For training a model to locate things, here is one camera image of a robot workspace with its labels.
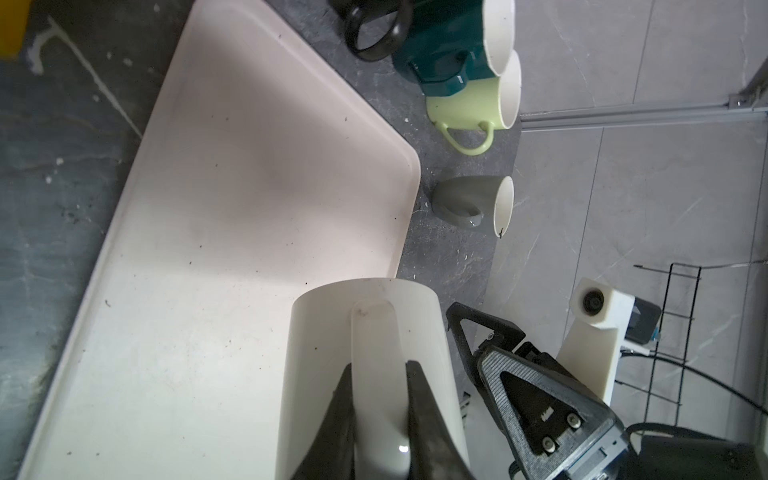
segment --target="white tray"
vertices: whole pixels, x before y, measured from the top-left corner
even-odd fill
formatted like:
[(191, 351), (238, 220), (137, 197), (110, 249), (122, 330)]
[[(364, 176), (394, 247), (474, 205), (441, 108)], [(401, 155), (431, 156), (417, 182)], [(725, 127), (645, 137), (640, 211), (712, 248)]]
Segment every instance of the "white tray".
[(395, 276), (416, 152), (259, 0), (198, 0), (19, 478), (272, 478), (293, 301)]

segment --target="black wire rack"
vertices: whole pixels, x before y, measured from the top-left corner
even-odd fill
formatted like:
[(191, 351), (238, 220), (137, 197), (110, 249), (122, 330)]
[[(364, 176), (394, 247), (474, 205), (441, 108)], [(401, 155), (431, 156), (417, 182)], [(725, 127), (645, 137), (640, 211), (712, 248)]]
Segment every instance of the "black wire rack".
[[(702, 272), (706, 270), (718, 270), (718, 269), (724, 269), (724, 268), (741, 268), (745, 266), (767, 265), (767, 264), (768, 264), (768, 260), (755, 260), (755, 261), (743, 262), (743, 263), (725, 263), (723, 265), (707, 265), (707, 266), (673, 262), (672, 264), (670, 264), (667, 270), (653, 268), (645, 265), (633, 265), (635, 268), (638, 268), (640, 270), (646, 270), (646, 271), (655, 272), (655, 273), (662, 273), (667, 276), (667, 286), (664, 290), (664, 301), (662, 302), (662, 305), (661, 305), (661, 318), (659, 319), (659, 330), (657, 334), (657, 341), (654, 348), (650, 351), (650, 357), (653, 359), (652, 360), (653, 363), (650, 368), (650, 381), (648, 383), (648, 390), (636, 385), (631, 385), (630, 383), (622, 382), (620, 380), (615, 381), (618, 385), (626, 386), (646, 394), (645, 413), (643, 415), (643, 422), (648, 421), (648, 412), (650, 410), (651, 397), (657, 398), (675, 405), (676, 406), (675, 417), (674, 417), (675, 426), (677, 426), (680, 420), (680, 407), (683, 405), (681, 400), (683, 398), (683, 382), (685, 380), (685, 369), (681, 369), (680, 371), (680, 385), (677, 387), (677, 399), (667, 398), (666, 396), (662, 396), (662, 395), (659, 395), (658, 393), (654, 393), (653, 392), (654, 376), (656, 375), (657, 357), (666, 357), (668, 359), (681, 362), (683, 365), (687, 365), (688, 363), (688, 346), (690, 345), (690, 329), (695, 320), (694, 313), (696, 310), (696, 298), (699, 293), (699, 285), (702, 280), (702, 276), (701, 276)], [(667, 301), (669, 300), (670, 285), (672, 283), (673, 277), (680, 277), (694, 283), (694, 294), (693, 294), (693, 297), (691, 298), (690, 308), (688, 309), (687, 313), (667, 310), (667, 303), (668, 303)], [(684, 328), (686, 330), (686, 336), (685, 336), (685, 343), (684, 343), (682, 358), (671, 355), (669, 353), (661, 352), (659, 350), (659, 345), (661, 343), (662, 329), (664, 327), (664, 317), (672, 317), (673, 319), (682, 320), (686, 323), (684, 325)]]

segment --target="yellow object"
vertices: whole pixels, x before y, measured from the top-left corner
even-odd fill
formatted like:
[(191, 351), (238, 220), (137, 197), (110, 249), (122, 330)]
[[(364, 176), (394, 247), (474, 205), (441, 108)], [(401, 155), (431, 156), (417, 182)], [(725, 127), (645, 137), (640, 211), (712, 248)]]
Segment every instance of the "yellow object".
[(0, 58), (16, 58), (22, 49), (31, 0), (0, 0)]
[[(427, 97), (427, 115), (446, 140), (464, 155), (485, 153), (493, 143), (494, 130), (504, 130), (514, 124), (520, 108), (521, 72), (517, 52), (501, 77), (470, 80), (459, 93), (450, 97)], [(479, 147), (460, 145), (448, 132), (483, 130), (485, 141)]]

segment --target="white mug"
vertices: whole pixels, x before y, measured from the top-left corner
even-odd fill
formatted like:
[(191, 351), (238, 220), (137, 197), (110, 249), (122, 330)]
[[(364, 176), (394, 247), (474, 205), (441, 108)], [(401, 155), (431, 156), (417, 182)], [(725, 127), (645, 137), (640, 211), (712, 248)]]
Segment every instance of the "white mug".
[(469, 465), (437, 295), (408, 280), (331, 283), (293, 304), (276, 478), (290, 478), (310, 449), (345, 367), (353, 366), (355, 471), (407, 478), (406, 362), (418, 361), (460, 456)]

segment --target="dark gray countertop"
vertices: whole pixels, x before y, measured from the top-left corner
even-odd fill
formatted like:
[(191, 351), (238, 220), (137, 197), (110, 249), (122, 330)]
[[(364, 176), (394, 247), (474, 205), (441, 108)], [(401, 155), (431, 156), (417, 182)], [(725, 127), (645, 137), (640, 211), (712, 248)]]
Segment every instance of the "dark gray countertop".
[[(71, 46), (47, 41), (40, 75), (26, 52), (53, 18), (142, 132), (192, 3), (37, 0), (19, 61), (0, 61), (0, 479), (21, 464), (141, 141)], [(481, 306), (495, 240), (435, 218), (429, 193), (456, 175), (511, 174), (519, 128), (498, 133), (486, 154), (461, 155), (429, 123), (417, 85), (389, 60), (367, 64), (346, 50), (326, 0), (269, 3), (419, 153), (398, 277), (433, 288), (443, 309)], [(467, 380), (449, 345), (461, 392)]]

